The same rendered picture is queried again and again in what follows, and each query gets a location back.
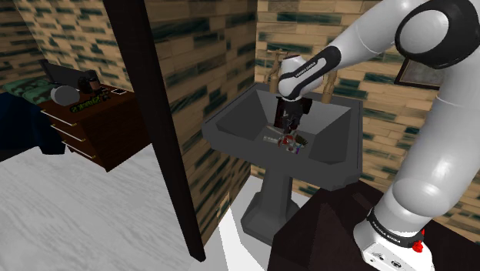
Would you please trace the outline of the grey pedestal sink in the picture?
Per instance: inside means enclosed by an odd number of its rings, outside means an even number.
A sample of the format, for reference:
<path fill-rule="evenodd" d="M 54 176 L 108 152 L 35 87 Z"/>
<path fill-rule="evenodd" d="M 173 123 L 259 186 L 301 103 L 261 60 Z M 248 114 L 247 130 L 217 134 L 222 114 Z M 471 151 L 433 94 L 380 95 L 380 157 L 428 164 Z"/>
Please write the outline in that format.
<path fill-rule="evenodd" d="M 292 181 L 299 179 L 328 191 L 357 182 L 362 174 L 362 102 L 335 96 L 329 104 L 310 92 L 309 114 L 298 133 L 308 144 L 298 153 L 264 141 L 275 133 L 277 98 L 263 83 L 255 83 L 202 125 L 214 150 L 265 169 L 262 188 L 241 219 L 243 231 L 271 245 L 274 235 L 298 211 L 292 201 Z"/>

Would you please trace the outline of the dark robot stand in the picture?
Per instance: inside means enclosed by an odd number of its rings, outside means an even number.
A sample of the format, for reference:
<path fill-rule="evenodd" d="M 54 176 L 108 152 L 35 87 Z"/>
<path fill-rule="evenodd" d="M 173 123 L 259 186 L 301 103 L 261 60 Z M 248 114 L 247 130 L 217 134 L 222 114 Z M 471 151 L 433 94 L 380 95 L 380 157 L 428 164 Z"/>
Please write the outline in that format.
<path fill-rule="evenodd" d="M 378 271 L 363 261 L 353 229 L 382 196 L 362 181 L 319 189 L 275 234 L 267 271 Z M 480 271 L 480 245 L 436 221 L 425 230 L 435 271 Z"/>

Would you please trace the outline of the black open laptop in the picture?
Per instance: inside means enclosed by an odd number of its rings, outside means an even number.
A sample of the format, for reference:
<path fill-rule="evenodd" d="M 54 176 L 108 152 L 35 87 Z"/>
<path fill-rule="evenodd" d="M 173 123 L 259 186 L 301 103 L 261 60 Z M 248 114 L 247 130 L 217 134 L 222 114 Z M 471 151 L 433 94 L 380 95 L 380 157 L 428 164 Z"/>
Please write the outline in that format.
<path fill-rule="evenodd" d="M 76 69 L 51 64 L 46 59 L 41 59 L 38 62 L 43 68 L 45 74 L 48 76 L 50 82 L 60 85 L 69 85 L 77 88 L 79 78 L 85 77 L 89 79 L 98 77 L 96 71 L 94 70 L 79 71 Z"/>

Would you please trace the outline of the dark framed wall picture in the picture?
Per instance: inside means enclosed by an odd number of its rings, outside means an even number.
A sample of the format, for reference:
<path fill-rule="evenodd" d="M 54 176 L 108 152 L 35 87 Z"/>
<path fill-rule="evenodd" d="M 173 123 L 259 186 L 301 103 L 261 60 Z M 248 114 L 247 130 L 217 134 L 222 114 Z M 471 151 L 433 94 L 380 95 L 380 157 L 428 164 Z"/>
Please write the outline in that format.
<path fill-rule="evenodd" d="M 444 78 L 444 73 L 443 70 L 432 69 L 411 59 L 404 59 L 394 84 L 420 89 L 439 90 Z"/>

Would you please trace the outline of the grey round dome object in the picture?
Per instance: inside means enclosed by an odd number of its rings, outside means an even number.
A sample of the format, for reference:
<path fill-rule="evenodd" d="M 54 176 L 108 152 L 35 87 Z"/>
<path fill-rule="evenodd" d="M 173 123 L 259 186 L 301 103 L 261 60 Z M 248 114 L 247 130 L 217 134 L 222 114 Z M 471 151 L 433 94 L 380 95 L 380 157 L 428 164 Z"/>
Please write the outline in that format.
<path fill-rule="evenodd" d="M 69 85 L 61 85 L 51 90 L 51 98 L 56 104 L 67 106 L 78 102 L 80 94 L 77 89 Z"/>

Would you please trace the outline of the dark wooden nightstand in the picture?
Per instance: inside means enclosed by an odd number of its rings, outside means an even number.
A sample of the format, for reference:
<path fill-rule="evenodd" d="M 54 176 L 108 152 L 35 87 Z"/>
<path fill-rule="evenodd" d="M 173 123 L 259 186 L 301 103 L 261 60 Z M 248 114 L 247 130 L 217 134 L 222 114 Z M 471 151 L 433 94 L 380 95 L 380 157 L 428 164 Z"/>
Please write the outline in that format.
<path fill-rule="evenodd" d="M 111 93 L 116 87 L 103 87 L 108 98 L 80 112 L 72 113 L 69 109 L 94 94 L 80 93 L 79 101 L 68 106 L 58 105 L 53 100 L 38 106 L 70 151 L 108 172 L 145 148 L 150 138 L 135 93 L 127 91 L 117 95 Z"/>

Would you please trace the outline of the brass tap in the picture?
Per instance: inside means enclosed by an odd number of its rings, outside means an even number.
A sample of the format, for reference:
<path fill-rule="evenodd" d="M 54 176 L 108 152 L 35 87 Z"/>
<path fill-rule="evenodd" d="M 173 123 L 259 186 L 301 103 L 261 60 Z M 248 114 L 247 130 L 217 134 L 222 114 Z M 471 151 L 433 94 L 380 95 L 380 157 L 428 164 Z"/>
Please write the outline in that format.
<path fill-rule="evenodd" d="M 268 50 L 269 53 L 273 53 L 275 56 L 274 56 L 274 61 L 273 61 L 273 64 L 272 64 L 272 67 L 270 69 L 270 71 L 265 75 L 264 77 L 264 83 L 268 83 L 268 80 L 273 76 L 273 75 L 277 75 L 278 73 L 278 69 L 279 69 L 279 58 L 281 55 L 284 55 L 285 52 L 282 51 L 282 49 L 276 49 L 276 50 Z"/>
<path fill-rule="evenodd" d="M 335 80 L 337 78 L 337 72 L 332 71 L 328 74 L 327 82 L 323 89 L 322 93 L 322 100 L 321 102 L 324 104 L 329 104 L 332 100 L 334 88 L 335 88 Z"/>

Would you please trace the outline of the green patterned flat box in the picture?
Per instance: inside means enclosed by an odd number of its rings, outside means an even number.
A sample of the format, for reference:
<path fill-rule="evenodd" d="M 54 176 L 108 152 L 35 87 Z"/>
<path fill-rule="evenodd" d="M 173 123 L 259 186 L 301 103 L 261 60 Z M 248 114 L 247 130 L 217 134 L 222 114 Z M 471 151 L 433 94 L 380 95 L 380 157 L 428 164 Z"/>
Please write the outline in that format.
<path fill-rule="evenodd" d="M 79 104 L 73 105 L 69 110 L 72 113 L 80 112 L 84 109 L 92 107 L 102 102 L 102 98 L 100 96 L 91 97 L 89 100 L 81 102 Z"/>

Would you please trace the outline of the dark wooden door frame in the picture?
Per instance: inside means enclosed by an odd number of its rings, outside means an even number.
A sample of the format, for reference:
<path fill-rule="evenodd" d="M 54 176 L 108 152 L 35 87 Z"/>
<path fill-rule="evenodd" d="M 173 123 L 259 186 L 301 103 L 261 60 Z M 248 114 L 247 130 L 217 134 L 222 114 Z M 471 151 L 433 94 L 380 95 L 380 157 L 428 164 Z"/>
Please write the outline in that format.
<path fill-rule="evenodd" d="M 144 0 L 102 0 L 190 256 L 206 260 Z"/>

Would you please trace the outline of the red and white small object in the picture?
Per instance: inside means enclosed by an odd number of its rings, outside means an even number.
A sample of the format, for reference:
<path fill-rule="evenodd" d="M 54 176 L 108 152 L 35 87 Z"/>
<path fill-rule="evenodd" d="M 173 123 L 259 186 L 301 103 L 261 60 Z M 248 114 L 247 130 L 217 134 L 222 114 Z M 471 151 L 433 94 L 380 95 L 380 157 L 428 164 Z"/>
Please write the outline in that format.
<path fill-rule="evenodd" d="M 296 152 L 297 147 L 296 147 L 296 142 L 295 139 L 292 135 L 282 135 L 278 139 L 278 147 L 285 146 L 286 150 L 289 152 Z"/>

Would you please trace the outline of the bed with dark blanket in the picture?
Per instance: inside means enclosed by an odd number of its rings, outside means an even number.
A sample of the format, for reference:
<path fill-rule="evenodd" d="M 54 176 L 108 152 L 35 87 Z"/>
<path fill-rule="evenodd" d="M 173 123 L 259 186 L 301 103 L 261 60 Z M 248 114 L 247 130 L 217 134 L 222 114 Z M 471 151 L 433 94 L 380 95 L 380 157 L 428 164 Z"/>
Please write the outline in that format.
<path fill-rule="evenodd" d="M 0 162 L 35 147 L 44 155 L 65 153 L 60 135 L 38 106 L 51 99 L 53 87 L 45 76 L 39 76 L 0 88 Z"/>

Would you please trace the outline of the dark cylindrical cup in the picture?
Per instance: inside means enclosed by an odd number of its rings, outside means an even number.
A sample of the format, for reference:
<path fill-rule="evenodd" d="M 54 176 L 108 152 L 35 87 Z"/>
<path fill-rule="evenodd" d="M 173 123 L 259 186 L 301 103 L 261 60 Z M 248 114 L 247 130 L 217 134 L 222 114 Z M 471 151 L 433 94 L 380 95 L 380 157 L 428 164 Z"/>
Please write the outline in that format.
<path fill-rule="evenodd" d="M 78 78 L 78 90 L 84 94 L 90 94 L 101 88 L 96 72 L 88 70 Z"/>

